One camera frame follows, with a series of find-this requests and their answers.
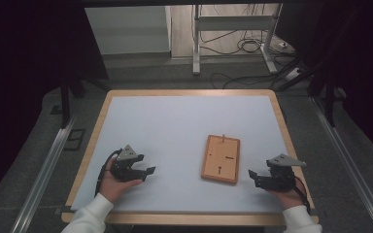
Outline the aluminium floor rail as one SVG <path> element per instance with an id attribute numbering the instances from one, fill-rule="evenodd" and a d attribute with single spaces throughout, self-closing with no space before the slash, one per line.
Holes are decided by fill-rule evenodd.
<path id="1" fill-rule="evenodd" d="M 358 170 L 356 163 L 341 139 L 337 129 L 326 119 L 324 114 L 324 106 L 322 105 L 320 99 L 318 97 L 310 97 L 309 100 L 314 106 L 331 144 L 334 146 L 337 154 L 339 155 L 342 164 L 358 193 L 358 196 L 362 200 L 364 207 L 373 221 L 373 190 L 370 188 L 364 176 Z"/>
<path id="2" fill-rule="evenodd" d="M 72 116 L 66 123 L 63 123 L 62 127 L 58 130 L 40 172 L 17 215 L 10 233 L 27 233 L 31 220 L 38 209 L 39 203 L 48 186 L 55 165 L 61 155 L 75 121 L 76 117 Z"/>

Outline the white metal desk frame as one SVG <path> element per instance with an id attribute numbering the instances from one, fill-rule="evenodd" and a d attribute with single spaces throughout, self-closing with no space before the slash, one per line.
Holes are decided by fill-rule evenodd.
<path id="1" fill-rule="evenodd" d="M 271 16 L 231 16 L 231 17 L 201 17 L 199 6 L 194 5 L 193 10 L 193 54 L 192 74 L 200 74 L 200 48 L 198 42 L 199 33 L 202 31 L 235 31 L 235 30 L 266 30 L 267 35 L 259 48 L 270 74 L 277 74 L 278 70 L 274 64 L 269 48 L 273 34 L 280 16 L 282 3 L 278 4 Z"/>

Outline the white cabinet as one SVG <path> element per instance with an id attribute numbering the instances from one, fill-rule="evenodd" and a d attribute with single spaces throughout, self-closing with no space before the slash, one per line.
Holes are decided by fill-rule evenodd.
<path id="1" fill-rule="evenodd" d="M 85 8 L 102 54 L 169 52 L 167 7 Z"/>

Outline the dark curtain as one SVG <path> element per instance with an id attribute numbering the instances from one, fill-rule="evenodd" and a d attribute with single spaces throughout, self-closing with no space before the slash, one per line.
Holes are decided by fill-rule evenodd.
<path id="1" fill-rule="evenodd" d="M 0 0 L 0 182 L 47 93 L 107 77 L 84 0 Z"/>
<path id="2" fill-rule="evenodd" d="M 358 14 L 340 42 L 330 73 L 346 93 L 344 109 L 373 143 L 373 0 L 312 0 L 285 3 L 276 35 L 313 67 L 324 58 L 352 7 Z"/>

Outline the white power strip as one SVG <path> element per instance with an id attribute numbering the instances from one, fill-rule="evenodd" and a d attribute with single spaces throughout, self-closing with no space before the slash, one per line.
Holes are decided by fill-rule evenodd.
<path id="1" fill-rule="evenodd" d="M 294 79 L 295 77 L 297 77 L 298 75 L 300 75 L 302 73 L 302 69 L 301 68 L 294 68 L 292 71 L 290 71 L 287 75 L 286 75 L 286 80 L 287 81 L 290 81 L 292 79 Z"/>

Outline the white table mat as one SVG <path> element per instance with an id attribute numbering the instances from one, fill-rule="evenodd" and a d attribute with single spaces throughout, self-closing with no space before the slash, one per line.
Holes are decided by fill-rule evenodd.
<path id="1" fill-rule="evenodd" d="M 205 181 L 201 167 L 210 135 L 240 141 L 237 184 Z M 112 100 L 84 180 L 72 204 L 94 198 L 107 157 L 126 145 L 152 167 L 144 183 L 117 201 L 120 213 L 277 213 L 281 206 L 249 173 L 268 175 L 267 160 L 287 152 L 267 96 L 134 96 Z"/>

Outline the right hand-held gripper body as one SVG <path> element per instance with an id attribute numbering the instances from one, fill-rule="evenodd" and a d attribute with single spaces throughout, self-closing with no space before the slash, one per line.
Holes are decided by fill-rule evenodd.
<path id="1" fill-rule="evenodd" d="M 269 168 L 270 176 L 265 177 L 258 175 L 257 187 L 279 192 L 287 192 L 295 187 L 296 181 L 292 167 L 303 167 L 306 165 L 304 161 L 300 161 L 285 154 L 280 154 L 268 160 L 273 164 L 273 166 Z"/>

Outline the person's left hand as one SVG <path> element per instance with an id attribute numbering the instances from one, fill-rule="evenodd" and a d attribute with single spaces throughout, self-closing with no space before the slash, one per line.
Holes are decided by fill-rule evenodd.
<path id="1" fill-rule="evenodd" d="M 99 193 L 102 194 L 108 201 L 115 203 L 121 195 L 130 187 L 136 186 L 142 183 L 142 180 L 133 180 L 129 182 L 122 183 L 119 180 L 115 179 L 110 172 L 110 168 L 114 163 L 114 158 L 111 158 L 107 165 L 106 169 L 103 172 L 102 181 L 99 187 Z"/>

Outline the wooden photo frame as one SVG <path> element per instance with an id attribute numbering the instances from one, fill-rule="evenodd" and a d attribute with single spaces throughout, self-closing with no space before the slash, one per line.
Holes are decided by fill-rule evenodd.
<path id="1" fill-rule="evenodd" d="M 237 184 L 240 158 L 239 139 L 225 135 L 207 138 L 201 178 L 221 183 Z"/>

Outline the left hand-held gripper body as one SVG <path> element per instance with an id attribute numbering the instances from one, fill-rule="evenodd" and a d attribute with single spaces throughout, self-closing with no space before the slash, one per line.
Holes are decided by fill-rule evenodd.
<path id="1" fill-rule="evenodd" d="M 141 180 L 141 170 L 133 170 L 133 159 L 137 157 L 134 149 L 126 145 L 123 149 L 113 152 L 114 163 L 110 168 L 111 174 L 120 182 L 129 182 L 133 180 Z"/>

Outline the black stand leg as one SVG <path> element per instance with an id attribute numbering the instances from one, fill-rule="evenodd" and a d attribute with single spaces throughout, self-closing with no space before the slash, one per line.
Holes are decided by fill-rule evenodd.
<path id="1" fill-rule="evenodd" d="M 314 77 L 311 80 L 307 92 L 310 96 L 319 96 L 321 91 L 324 89 L 324 116 L 327 122 L 334 127 L 333 120 L 333 102 L 335 80 L 332 72 L 332 68 L 328 65 L 317 65 L 314 71 Z"/>
<path id="2" fill-rule="evenodd" d="M 84 98 L 86 91 L 83 85 L 83 81 L 91 83 L 98 88 L 108 92 L 111 88 L 102 83 L 103 80 L 109 79 L 108 75 L 103 76 L 90 76 L 80 72 L 65 72 L 60 78 L 60 92 L 61 92 L 61 111 L 62 111 L 62 123 L 61 128 L 65 129 L 68 123 L 71 121 L 70 101 L 69 92 L 72 92 L 76 98 Z"/>

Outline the person's right hand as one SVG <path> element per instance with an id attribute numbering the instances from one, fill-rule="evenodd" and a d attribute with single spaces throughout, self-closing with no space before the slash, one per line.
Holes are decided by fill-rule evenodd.
<path id="1" fill-rule="evenodd" d="M 301 197 L 294 190 L 288 192 L 269 190 L 269 193 L 271 193 L 278 199 L 284 210 L 297 206 L 303 206 Z"/>

